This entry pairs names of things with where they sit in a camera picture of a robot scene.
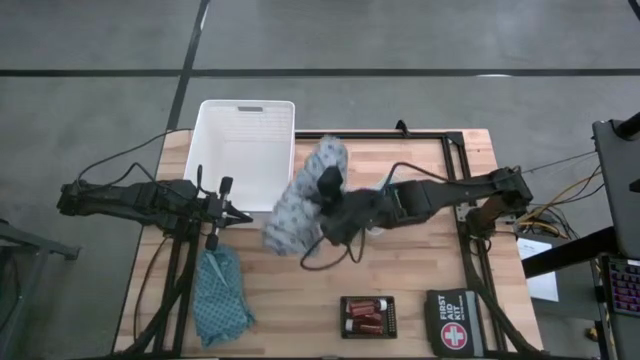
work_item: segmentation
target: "cable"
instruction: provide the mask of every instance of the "cable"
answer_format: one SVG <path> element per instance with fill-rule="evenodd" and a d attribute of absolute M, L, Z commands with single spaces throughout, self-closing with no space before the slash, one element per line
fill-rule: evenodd
<path fill-rule="evenodd" d="M 473 237 L 472 239 L 473 239 L 474 243 L 476 244 L 476 248 L 478 248 L 478 246 L 481 244 L 481 242 L 480 242 L 480 241 L 486 241 L 486 242 L 489 242 L 489 246 L 487 246 L 487 249 L 486 249 L 487 254 L 489 253 L 489 251 L 491 251 L 491 247 L 493 246 L 493 242 L 491 242 L 491 239 L 481 239 L 481 238 L 476 238 L 476 237 Z M 478 253 L 474 253 L 474 252 L 471 250 L 471 247 L 469 247 L 469 252 L 470 252 L 471 254 L 475 255 L 475 256 L 480 256 Z"/>
<path fill-rule="evenodd" d="M 353 253 L 351 252 L 351 244 L 347 245 L 347 252 L 349 253 L 349 257 L 351 258 L 351 261 L 353 261 L 355 264 L 359 264 L 360 261 L 362 261 L 362 255 L 364 254 L 364 237 L 365 237 L 365 231 L 364 229 L 360 230 L 360 252 L 358 253 L 358 260 L 356 260 L 353 257 Z"/>
<path fill-rule="evenodd" d="M 582 200 L 582 199 L 586 199 L 589 196 L 592 196 L 595 193 L 597 193 L 598 191 L 600 191 L 600 189 L 602 189 L 603 187 L 604 187 L 604 184 L 598 186 L 595 190 L 593 190 L 592 192 L 588 193 L 587 195 L 581 196 L 579 198 L 571 199 L 571 200 L 561 201 L 559 203 L 555 203 L 554 205 L 564 205 L 564 204 L 569 204 L 569 203 L 576 202 L 576 201 L 579 201 L 579 200 Z"/>
<path fill-rule="evenodd" d="M 564 214 L 564 211 L 562 211 L 562 209 L 552 206 L 551 208 L 553 208 L 553 210 L 556 210 L 557 212 L 560 213 L 560 216 L 562 217 L 562 220 L 564 220 L 564 224 L 567 226 L 567 228 L 569 228 L 569 231 L 571 232 L 572 236 L 574 239 L 579 239 L 580 235 L 573 229 L 573 227 L 571 226 L 571 224 L 569 224 L 569 220 L 567 220 L 567 216 Z"/>
<path fill-rule="evenodd" d="M 591 181 L 591 179 L 592 179 L 594 176 L 596 176 L 596 175 L 600 175 L 600 174 L 601 174 L 601 172 L 600 172 L 600 171 L 597 171 L 597 172 L 595 172 L 595 173 L 591 174 L 591 176 L 586 177 L 586 178 L 584 178 L 584 179 L 582 179 L 582 180 L 579 180 L 579 181 L 578 181 L 578 182 L 576 182 L 575 184 L 572 184 L 572 185 L 570 185 L 570 186 L 566 187 L 564 190 L 562 190 L 558 195 L 556 195 L 556 196 L 555 196 L 551 201 L 549 201 L 547 204 L 542 205 L 542 207 L 540 207 L 539 209 L 537 209 L 537 210 L 535 210 L 535 211 L 533 211 L 533 212 L 531 212 L 531 213 L 529 213 L 529 214 L 524 215 L 522 218 L 520 218 L 520 219 L 518 220 L 518 222 L 527 221 L 527 220 L 529 220 L 529 219 L 531 219 L 531 218 L 534 218 L 534 217 L 538 217 L 538 216 L 540 216 L 540 214 L 542 214 L 542 212 L 543 212 L 545 209 L 547 209 L 549 206 L 553 206 L 553 205 L 555 205 L 555 204 L 556 204 L 556 200 L 558 200 L 560 197 L 562 197 L 562 195 L 566 194 L 567 192 L 571 191 L 573 188 L 575 188 L 576 186 L 578 186 L 578 185 L 580 185 L 580 184 L 582 184 L 582 183 L 584 183 L 584 182 Z"/>
<path fill-rule="evenodd" d="M 22 296 L 22 287 L 20 286 L 20 276 L 18 276 L 18 263 L 16 262 L 16 258 L 13 254 L 11 254 L 11 265 L 13 266 L 13 283 L 16 290 L 16 299 L 13 301 L 13 305 L 11 305 L 11 310 L 7 313 L 7 316 L 2 320 L 0 324 L 0 334 L 4 331 L 4 328 L 9 323 L 9 320 L 13 316 L 13 313 L 16 311 L 18 307 L 18 303 L 20 302 L 20 297 Z"/>
<path fill-rule="evenodd" d="M 589 186 L 589 183 L 591 183 L 591 180 L 593 180 L 593 178 L 596 176 L 596 172 L 598 172 L 598 170 L 600 170 L 600 165 L 596 166 L 596 168 L 593 170 L 593 172 L 591 173 L 591 176 L 589 177 L 589 180 L 587 180 L 587 182 L 584 184 L 584 186 L 582 186 L 582 189 L 580 189 L 580 191 L 578 191 L 577 193 L 569 196 L 568 198 L 562 200 L 562 202 L 566 202 L 572 199 L 575 199 L 576 197 L 580 196 L 580 194 L 582 194 L 584 192 L 584 190 L 587 188 L 587 186 Z"/>
<path fill-rule="evenodd" d="M 207 191 L 202 188 L 202 164 L 198 165 L 198 174 L 196 179 L 197 179 L 196 187 L 198 188 L 198 191 L 202 191 L 205 195 L 211 196 L 212 194 L 211 191 Z"/>
<path fill-rule="evenodd" d="M 532 226 L 539 226 L 543 229 L 549 230 L 551 233 L 553 233 L 554 235 L 557 235 L 563 239 L 568 239 L 567 235 L 563 234 L 562 232 L 560 232 L 560 230 L 558 230 L 557 227 L 551 225 L 551 224 L 547 224 L 541 221 L 525 221 L 525 222 L 520 222 L 518 223 L 518 225 L 522 225 L 522 226 L 526 226 L 526 225 L 532 225 Z"/>
<path fill-rule="evenodd" d="M 304 255 L 302 255 L 302 258 L 300 259 L 300 267 L 307 270 L 307 271 L 321 271 L 321 270 L 326 270 L 329 269 L 331 267 L 334 267 L 336 265 L 338 265 L 342 260 L 344 260 L 345 257 L 347 257 L 347 255 L 349 254 L 349 248 L 347 248 L 347 250 L 345 250 L 344 254 L 342 254 L 337 260 L 335 260 L 334 262 L 331 262 L 329 264 L 326 265 L 322 265 L 319 267 L 309 267 L 307 265 L 304 264 L 304 261 L 311 255 L 311 253 L 313 252 L 313 250 L 315 248 L 318 247 L 318 245 L 320 244 L 320 242 L 324 240 L 324 236 L 322 236 L 320 239 L 316 240 L 315 243 L 313 243 L 313 245 L 311 245 L 311 247 L 309 248 L 309 250 L 307 250 L 306 253 L 304 253 Z"/>
<path fill-rule="evenodd" d="M 125 178 L 130 174 L 130 173 L 131 173 L 131 171 L 132 171 L 135 167 L 139 168 L 139 169 L 140 169 L 140 170 L 141 170 L 141 171 L 146 175 L 146 177 L 147 177 L 147 178 L 148 178 L 148 179 L 149 179 L 149 180 L 150 180 L 154 185 L 156 185 L 157 187 L 160 187 L 160 188 L 162 188 L 162 189 L 165 189 L 165 190 L 167 190 L 167 191 L 169 191 L 169 192 L 171 192 L 171 193 L 173 193 L 173 194 L 177 195 L 178 197 L 182 198 L 183 200 L 188 201 L 190 204 L 193 204 L 193 202 L 195 201 L 195 199 L 190 199 L 190 198 L 188 198 L 188 197 L 185 197 L 184 195 L 180 194 L 179 192 L 177 192 L 177 191 L 173 190 L 172 188 L 170 188 L 170 187 L 168 187 L 168 186 L 166 186 L 166 185 L 160 184 L 160 183 L 159 183 L 159 182 L 158 182 L 158 181 L 153 177 L 153 175 L 151 175 L 151 173 L 149 172 L 149 170 L 147 170 L 144 166 L 142 166 L 142 165 L 141 165 L 140 163 L 138 163 L 138 162 L 134 162 L 133 164 L 131 164 L 131 166 L 129 166 L 129 169 L 127 169 L 127 171 L 124 173 L 124 175 L 120 176 L 118 179 L 116 179 L 116 180 L 114 180 L 114 181 L 110 181 L 110 182 L 108 182 L 108 183 L 106 183 L 106 184 L 100 185 L 100 186 L 95 187 L 95 188 L 81 190 L 81 192 L 80 192 L 80 193 L 81 193 L 81 194 L 86 194 L 86 193 L 89 193 L 89 192 L 92 192 L 92 191 L 97 191 L 97 190 L 104 189 L 104 188 L 106 188 L 106 187 L 109 187 L 109 186 L 115 185 L 115 184 L 119 183 L 120 181 L 124 180 L 124 179 L 125 179 Z"/>
<path fill-rule="evenodd" d="M 171 133 L 178 132 L 178 131 L 187 131 L 187 130 L 193 130 L 193 129 L 186 129 L 185 128 L 185 129 L 173 129 L 173 130 L 165 131 L 162 134 L 158 134 L 158 135 L 152 137 L 151 139 L 145 141 L 144 143 L 142 143 L 142 144 L 140 144 L 138 146 L 134 146 L 131 149 L 121 151 L 121 152 L 119 152 L 117 154 L 111 155 L 111 156 L 109 156 L 107 158 L 104 158 L 104 159 L 102 159 L 100 161 L 97 161 L 97 162 L 87 166 L 84 170 L 82 170 L 78 174 L 78 177 L 76 178 L 76 183 L 78 183 L 78 186 L 80 186 L 80 180 L 82 179 L 82 175 L 84 175 L 87 171 L 91 170 L 92 168 L 94 168 L 94 167 L 96 167 L 96 166 L 98 166 L 100 164 L 104 164 L 107 161 L 113 160 L 113 159 L 115 159 L 115 158 L 117 158 L 119 156 L 122 156 L 122 155 L 128 154 L 130 152 L 136 151 L 136 150 L 138 150 L 140 148 L 143 148 L 143 147 L 149 145 L 150 143 L 152 143 L 154 140 L 159 139 L 159 138 L 164 137 L 164 136 L 167 136 L 167 135 L 169 135 Z"/>
<path fill-rule="evenodd" d="M 425 169 L 423 169 L 421 167 L 418 167 L 416 165 L 413 165 L 413 164 L 409 164 L 409 163 L 400 161 L 400 162 L 397 162 L 397 163 L 393 164 L 393 166 L 391 166 L 391 170 L 389 171 L 389 174 L 387 175 L 387 179 L 384 181 L 384 185 L 382 185 L 382 187 L 380 188 L 380 192 L 383 192 L 384 189 L 387 186 L 389 186 L 389 184 L 391 183 L 391 178 L 393 177 L 393 173 L 400 166 L 406 166 L 408 168 L 412 168 L 412 169 L 414 169 L 416 171 L 419 171 L 419 172 L 421 172 L 421 173 L 423 173 L 425 175 L 429 175 L 431 177 L 434 177 L 434 178 L 436 178 L 436 179 L 438 179 L 440 181 L 446 182 L 446 183 L 451 183 L 452 182 L 451 180 L 449 180 L 449 179 L 447 179 L 447 178 L 445 178 L 443 176 L 440 176 L 438 174 L 432 173 L 431 171 L 425 170 Z"/>
<path fill-rule="evenodd" d="M 149 276 L 151 275 L 151 270 L 153 269 L 153 265 L 158 259 L 158 255 L 160 255 L 160 249 L 162 249 L 162 247 L 164 246 L 164 244 L 167 242 L 168 239 L 170 239 L 170 237 L 165 237 L 160 243 L 160 245 L 158 245 L 156 252 L 153 253 L 153 256 L 151 257 L 151 261 L 149 261 L 149 266 L 147 266 L 147 271 L 144 274 L 144 279 L 142 280 L 140 291 L 138 292 L 138 298 L 136 299 L 136 307 L 133 310 L 133 341 L 134 342 L 138 340 L 138 311 L 140 311 L 140 302 L 142 301 L 142 295 L 144 293 L 145 287 L 147 286 L 147 280 L 149 280 Z"/>
<path fill-rule="evenodd" d="M 571 239 L 573 237 L 572 233 L 574 231 L 569 225 L 569 223 L 566 221 L 566 219 L 561 218 L 560 215 L 558 215 L 556 212 L 551 210 L 551 208 L 546 209 L 544 212 L 548 213 L 558 224 L 562 225 L 562 228 L 564 229 L 564 233 L 567 235 L 568 239 Z"/>
<path fill-rule="evenodd" d="M 540 166 L 534 167 L 534 168 L 532 168 L 532 169 L 529 169 L 529 170 L 523 171 L 523 172 L 522 172 L 522 175 L 527 174 L 527 173 L 532 173 L 532 172 L 534 172 L 534 171 L 537 171 L 537 170 L 540 170 L 540 169 L 547 168 L 547 167 L 549 167 L 549 166 L 554 166 L 554 165 L 562 164 L 562 163 L 564 163 L 564 162 L 571 161 L 571 160 L 573 160 L 573 159 L 578 159 L 578 158 L 581 158 L 581 157 L 583 157 L 583 156 L 587 156 L 587 155 L 594 154 L 594 153 L 595 153 L 595 150 L 594 150 L 594 151 L 589 151 L 589 152 L 586 152 L 586 153 L 582 153 L 582 154 L 580 154 L 580 155 L 571 156 L 571 157 L 568 157 L 568 158 L 565 158 L 565 159 L 562 159 L 562 160 L 554 161 L 554 162 L 551 162 L 551 163 L 548 163 L 548 164 L 540 165 Z"/>

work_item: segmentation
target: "towel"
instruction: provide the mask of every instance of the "towel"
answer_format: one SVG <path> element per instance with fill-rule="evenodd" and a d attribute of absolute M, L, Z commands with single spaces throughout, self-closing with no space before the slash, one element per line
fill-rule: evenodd
<path fill-rule="evenodd" d="M 255 323 L 242 291 L 240 260 L 231 247 L 218 244 L 200 256 L 193 312 L 203 347 L 237 339 Z"/>
<path fill-rule="evenodd" d="M 337 166 L 347 183 L 347 149 L 338 138 L 325 136 L 287 186 L 263 229 L 263 244 L 280 256 L 304 254 L 321 236 L 317 182 L 329 166 Z"/>

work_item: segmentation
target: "concrete floor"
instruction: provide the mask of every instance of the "concrete floor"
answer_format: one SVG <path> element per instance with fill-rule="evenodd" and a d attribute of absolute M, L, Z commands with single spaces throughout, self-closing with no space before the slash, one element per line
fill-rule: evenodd
<path fill-rule="evenodd" d="M 0 1 L 0 69 L 181 69 L 199 0 Z M 624 0 L 216 0 L 195 68 L 615 69 L 640 63 L 640 22 Z M 29 313 L 22 358 L 110 350 L 141 227 L 64 217 L 60 185 L 166 128 L 178 78 L 0 77 L 0 217 L 83 247 L 53 259 Z M 191 79 L 179 127 L 205 99 L 296 104 L 296 127 L 488 128 L 498 163 L 524 169 L 593 149 L 590 124 L 640 110 L 637 77 Z M 132 161 L 154 171 L 160 142 Z M 539 202 L 597 160 L 527 175 Z M 588 233 L 611 224 L 604 192 L 565 206 Z M 591 356 L 588 323 L 540 314 L 545 348 Z"/>

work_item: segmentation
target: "wooden table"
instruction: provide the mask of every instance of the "wooden table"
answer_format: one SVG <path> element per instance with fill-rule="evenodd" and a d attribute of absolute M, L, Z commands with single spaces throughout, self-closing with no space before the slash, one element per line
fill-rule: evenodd
<path fill-rule="evenodd" d="M 496 169 L 489 132 L 462 132 L 472 175 Z M 190 132 L 167 136 L 158 167 L 158 180 L 182 178 L 190 139 Z M 296 169 L 302 166 L 314 143 L 296 142 Z M 349 149 L 348 187 L 351 188 L 376 184 L 386 176 L 391 165 L 400 160 L 446 176 L 439 141 L 345 140 L 345 144 Z M 410 169 L 399 169 L 398 174 L 406 179 L 424 178 Z M 223 243 L 238 251 L 245 296 L 257 324 L 236 341 L 203 349 L 190 317 L 183 356 L 432 356 L 423 316 L 425 292 L 466 286 L 451 208 L 442 209 L 425 224 L 369 237 L 360 264 L 345 259 L 339 266 L 322 272 L 302 270 L 298 257 L 272 255 L 262 247 L 257 230 L 229 228 L 223 230 L 220 237 Z M 115 350 L 122 350 L 132 343 L 132 318 L 138 291 L 149 260 L 162 239 L 160 231 L 154 227 L 143 231 Z M 542 349 L 514 238 L 508 234 L 497 235 L 492 242 L 489 256 L 498 301 L 525 338 Z M 203 244 L 204 237 L 200 239 L 201 248 Z M 170 247 L 165 245 L 151 273 L 141 303 L 140 327 L 146 325 L 160 305 Z M 318 261 L 329 262 L 343 251 L 343 248 L 324 242 Z M 342 339 L 338 311 L 340 296 L 379 294 L 395 297 L 398 339 Z M 174 317 L 169 321 L 166 344 L 171 344 L 173 338 L 176 309 L 177 306 Z M 491 338 L 486 308 L 483 317 L 486 334 Z"/>

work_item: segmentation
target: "black cable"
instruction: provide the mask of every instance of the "black cable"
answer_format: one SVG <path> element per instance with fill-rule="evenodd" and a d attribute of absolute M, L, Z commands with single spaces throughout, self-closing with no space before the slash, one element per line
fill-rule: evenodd
<path fill-rule="evenodd" d="M 589 151 L 589 152 L 586 152 L 586 153 L 582 153 L 580 155 L 571 156 L 571 157 L 568 157 L 568 158 L 565 158 L 565 159 L 562 159 L 562 160 L 554 161 L 554 162 L 551 162 L 551 163 L 548 163 L 548 164 L 540 165 L 540 166 L 534 167 L 532 169 L 523 171 L 522 174 L 524 175 L 524 174 L 527 174 L 527 173 L 530 173 L 530 172 L 534 172 L 534 171 L 537 171 L 537 170 L 540 170 L 540 169 L 547 168 L 549 166 L 562 164 L 564 162 L 571 161 L 573 159 L 578 159 L 578 158 L 581 158 L 583 156 L 587 156 L 587 155 L 594 154 L 594 153 L 595 153 L 595 150 L 594 151 Z"/>
<path fill-rule="evenodd" d="M 560 209 L 559 207 L 555 207 L 555 206 L 551 206 L 547 210 L 549 210 L 549 209 L 555 210 L 558 213 L 560 213 L 560 217 L 562 218 L 564 224 L 567 226 L 567 228 L 569 229 L 569 231 L 573 235 L 574 239 L 579 239 L 580 238 L 580 235 L 573 229 L 573 227 L 571 227 L 571 224 L 569 224 L 569 220 L 567 220 L 567 216 L 564 214 L 564 211 L 562 211 L 562 209 Z"/>
<path fill-rule="evenodd" d="M 558 229 L 555 225 L 551 224 L 550 222 L 545 221 L 543 219 L 540 219 L 539 217 L 534 217 L 534 218 L 528 219 L 527 222 L 529 222 L 529 221 L 533 222 L 533 224 L 521 225 L 520 227 L 522 227 L 522 226 L 527 226 L 527 227 L 524 230 L 519 230 L 519 231 L 527 232 L 528 230 L 531 230 L 531 232 L 533 234 L 536 234 L 535 230 L 537 229 L 537 230 L 542 231 L 542 233 L 543 233 L 542 235 L 544 235 L 546 233 L 546 234 L 549 234 L 549 235 L 551 235 L 553 237 L 561 237 L 562 232 L 560 231 L 560 229 Z M 535 223 L 545 224 L 545 225 L 551 227 L 554 230 L 554 232 L 549 231 L 549 229 L 547 229 L 547 228 L 545 228 L 543 226 L 536 226 Z"/>
<path fill-rule="evenodd" d="M 11 310 L 9 310 L 7 316 L 4 318 L 4 320 L 2 320 L 2 323 L 0 324 L 0 334 L 4 331 L 4 328 L 9 323 L 9 320 L 13 316 L 13 313 L 16 311 L 18 303 L 20 302 L 20 297 L 22 296 L 20 276 L 18 275 L 18 263 L 16 262 L 16 258 L 13 254 L 11 254 L 11 265 L 13 266 L 13 282 L 16 291 L 16 299 L 13 301 L 13 305 L 11 305 Z"/>
<path fill-rule="evenodd" d="M 565 201 L 569 201 L 569 200 L 573 200 L 576 197 L 580 196 L 580 194 L 582 194 L 584 192 L 584 190 L 587 188 L 587 186 L 589 186 L 589 183 L 591 182 L 591 180 L 593 180 L 593 178 L 596 176 L 596 173 L 598 172 L 598 170 L 600 170 L 600 165 L 596 166 L 595 170 L 593 170 L 593 172 L 591 173 L 591 176 L 589 176 L 589 180 L 587 180 L 586 183 L 584 183 L 584 185 L 582 186 L 582 189 L 580 189 L 580 191 L 578 191 L 577 193 L 569 196 L 568 198 L 559 201 L 558 203 L 563 203 Z"/>
<path fill-rule="evenodd" d="M 202 191 L 205 195 L 211 195 L 212 191 L 207 191 L 202 188 L 202 165 L 198 165 L 198 174 L 196 179 L 197 179 L 196 187 L 198 188 L 198 191 Z"/>
<path fill-rule="evenodd" d="M 318 245 L 320 244 L 320 242 L 324 240 L 324 236 L 321 237 L 320 239 L 318 239 L 315 243 L 313 243 L 313 245 L 311 245 L 311 247 L 309 248 L 309 250 L 307 250 L 306 253 L 304 253 L 304 255 L 302 255 L 302 258 L 300 259 L 300 267 L 307 270 L 307 271 L 321 271 L 321 270 L 326 270 L 329 269 L 331 267 L 334 267 L 336 265 L 338 265 L 342 260 L 344 260 L 344 258 L 347 257 L 347 255 L 349 254 L 349 247 L 347 247 L 347 250 L 345 250 L 344 254 L 342 254 L 337 260 L 326 264 L 326 265 L 322 265 L 319 267 L 308 267 L 307 265 L 304 264 L 305 260 L 311 255 L 311 253 L 313 252 L 313 250 L 315 248 L 318 247 Z"/>
<path fill-rule="evenodd" d="M 170 192 L 174 193 L 175 195 L 179 196 L 179 197 L 180 197 L 180 198 L 182 198 L 183 200 L 186 200 L 186 201 L 189 201 L 189 202 L 193 201 L 193 199 L 189 199 L 189 198 L 185 197 L 184 195 L 180 194 L 179 192 L 177 192 L 177 191 L 173 190 L 172 188 L 170 188 L 170 187 L 168 187 L 168 186 L 166 186 L 166 185 L 162 185 L 162 184 L 160 184 L 160 183 L 159 183 L 159 182 L 158 182 L 158 181 L 153 177 L 153 175 L 151 175 L 151 173 L 149 172 L 149 170 L 147 170 L 147 169 L 146 169 L 144 166 L 142 166 L 139 162 L 134 162 L 133 164 L 131 164 L 131 166 L 129 166 L 129 169 L 127 169 L 127 171 L 124 173 L 124 175 L 120 176 L 120 177 L 119 177 L 119 178 L 117 178 L 116 180 L 110 181 L 110 182 L 108 182 L 108 183 L 106 183 L 106 184 L 100 185 L 100 186 L 95 187 L 95 188 L 81 190 L 81 191 L 80 191 L 80 194 L 86 194 L 86 193 L 90 193 L 90 192 L 93 192 L 93 191 L 98 191 L 98 190 L 101 190 L 101 189 L 107 188 L 107 187 L 109 187 L 109 186 L 115 185 L 115 184 L 119 183 L 120 181 L 124 180 L 127 176 L 129 176 L 129 174 L 131 173 L 131 171 L 132 171 L 134 168 L 136 168 L 136 167 L 137 167 L 137 168 L 139 168 L 139 169 L 140 169 L 140 170 L 141 170 L 141 171 L 142 171 L 142 172 L 147 176 L 147 178 L 148 178 L 148 179 L 149 179 L 153 184 L 155 184 L 156 186 L 158 186 L 158 187 L 160 187 L 160 188 L 163 188 L 163 189 L 166 189 L 167 191 L 170 191 Z"/>
<path fill-rule="evenodd" d="M 178 131 L 186 131 L 186 130 L 193 130 L 193 129 L 174 129 L 174 130 L 165 131 L 162 134 L 158 134 L 158 135 L 152 137 L 151 139 L 145 141 L 144 143 L 142 143 L 142 144 L 140 144 L 138 146 L 134 146 L 131 149 L 121 151 L 121 152 L 119 152 L 117 154 L 111 155 L 111 156 L 109 156 L 107 158 L 104 158 L 104 159 L 102 159 L 100 161 L 97 161 L 97 162 L 87 166 L 84 170 L 82 170 L 78 174 L 78 177 L 76 178 L 76 183 L 78 183 L 78 186 L 80 186 L 80 180 L 82 179 L 82 175 L 84 175 L 87 171 L 91 170 L 92 168 L 94 168 L 94 167 L 96 167 L 96 166 L 98 166 L 100 164 L 104 164 L 107 161 L 113 160 L 113 159 L 115 159 L 115 158 L 117 158 L 119 156 L 128 154 L 128 153 L 130 153 L 132 151 L 136 151 L 136 150 L 138 150 L 140 148 L 143 148 L 143 147 L 149 145 L 150 143 L 152 143 L 154 140 L 159 139 L 159 138 L 164 137 L 164 136 L 167 136 L 167 135 L 169 135 L 171 133 L 178 132 Z"/>
<path fill-rule="evenodd" d="M 551 203 L 549 206 L 561 205 L 561 204 L 573 202 L 576 199 L 576 197 L 578 197 L 580 194 L 582 194 L 585 191 L 585 189 L 587 188 L 587 186 L 589 186 L 589 183 L 591 183 L 591 180 L 593 180 L 596 177 L 596 175 L 597 175 L 596 173 L 598 172 L 598 170 L 600 170 L 600 165 L 596 166 L 596 168 L 593 170 L 593 172 L 591 173 L 591 175 L 587 179 L 587 182 L 582 186 L 582 188 L 577 193 L 569 196 L 568 198 L 566 198 L 564 200 Z M 544 206 L 546 204 L 530 203 L 530 205 Z"/>
<path fill-rule="evenodd" d="M 602 189 L 603 187 L 604 187 L 604 184 L 598 186 L 595 190 L 593 190 L 592 192 L 588 193 L 587 195 L 581 196 L 579 198 L 571 199 L 571 200 L 561 201 L 559 203 L 554 203 L 554 205 L 564 205 L 564 204 L 569 204 L 569 203 L 572 203 L 572 202 L 580 201 L 582 199 L 586 199 L 589 196 L 592 196 L 595 193 L 597 193 L 598 191 L 600 191 L 600 189 Z"/>
<path fill-rule="evenodd" d="M 355 264 L 359 264 L 360 261 L 362 261 L 362 255 L 364 254 L 364 237 L 365 237 L 365 231 L 364 229 L 360 230 L 360 251 L 358 253 L 358 260 L 356 260 L 353 257 L 353 253 L 351 252 L 351 244 L 347 245 L 347 252 L 349 252 L 349 257 L 351 258 L 351 261 L 353 261 Z"/>
<path fill-rule="evenodd" d="M 382 185 L 382 187 L 380 188 L 381 192 L 384 191 L 384 189 L 391 183 L 391 178 L 393 177 L 393 173 L 395 173 L 396 169 L 398 167 L 400 167 L 400 166 L 406 166 L 408 168 L 412 168 L 412 169 L 414 169 L 416 171 L 419 171 L 419 172 L 421 172 L 421 173 L 423 173 L 425 175 L 429 175 L 431 177 L 434 177 L 434 178 L 436 178 L 436 179 L 438 179 L 440 181 L 446 182 L 446 183 L 452 182 L 451 180 L 449 180 L 449 179 L 447 179 L 447 178 L 445 178 L 443 176 L 440 176 L 438 174 L 432 173 L 431 171 L 425 170 L 425 169 L 423 169 L 421 167 L 418 167 L 416 165 L 413 165 L 413 164 L 409 164 L 409 163 L 400 161 L 400 162 L 397 162 L 397 163 L 393 164 L 393 166 L 391 166 L 391 170 L 389 171 L 389 174 L 387 175 L 387 179 L 384 181 L 384 185 Z"/>
<path fill-rule="evenodd" d="M 567 221 L 567 218 L 564 215 L 564 213 L 562 213 L 562 216 L 561 216 L 561 215 L 558 215 L 558 213 L 556 213 L 554 210 L 557 210 L 558 212 L 561 212 L 561 210 L 556 208 L 556 207 L 553 207 L 553 210 L 551 209 L 551 207 L 546 208 L 544 210 L 544 212 L 546 212 L 549 215 L 551 215 L 551 217 L 555 221 L 557 221 L 560 225 L 562 225 L 562 228 L 564 229 L 564 232 L 567 235 L 567 237 L 569 238 L 569 240 L 571 240 L 572 238 L 577 238 L 576 232 L 573 230 L 571 225 L 569 225 L 569 222 Z"/>
<path fill-rule="evenodd" d="M 136 299 L 136 307 L 133 310 L 133 341 L 134 342 L 138 340 L 138 311 L 140 311 L 140 302 L 142 301 L 142 295 L 144 293 L 145 287 L 147 286 L 147 281 L 149 280 L 149 276 L 151 275 L 151 270 L 153 269 L 153 265 L 158 259 L 158 255 L 160 255 L 160 250 L 162 249 L 162 247 L 164 246 L 164 244 L 167 242 L 168 239 L 170 238 L 165 237 L 162 240 L 160 245 L 158 245 L 156 252 L 151 257 L 151 261 L 149 261 L 149 266 L 147 266 L 147 271 L 144 274 L 144 279 L 142 280 L 142 285 L 140 286 L 140 291 L 138 292 L 138 299 Z"/>
<path fill-rule="evenodd" d="M 473 241 L 476 244 L 476 249 L 478 248 L 478 246 L 480 246 L 481 242 L 480 241 L 485 241 L 489 243 L 489 246 L 487 246 L 487 254 L 489 253 L 489 251 L 491 250 L 491 247 L 493 246 L 493 242 L 491 242 L 491 239 L 481 239 L 481 238 L 474 238 Z M 480 256 L 478 253 L 474 253 L 471 250 L 471 247 L 469 247 L 469 252 L 475 256 Z"/>

